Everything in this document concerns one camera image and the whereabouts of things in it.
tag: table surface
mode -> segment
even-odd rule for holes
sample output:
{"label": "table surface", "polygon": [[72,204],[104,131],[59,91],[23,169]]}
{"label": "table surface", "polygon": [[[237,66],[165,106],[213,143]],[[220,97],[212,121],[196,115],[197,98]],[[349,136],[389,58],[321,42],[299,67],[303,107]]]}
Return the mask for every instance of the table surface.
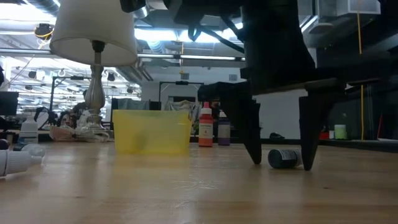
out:
{"label": "table surface", "polygon": [[115,156],[113,143],[44,144],[41,167],[0,179],[1,223],[397,223],[398,154],[320,146],[311,172],[263,146]]}

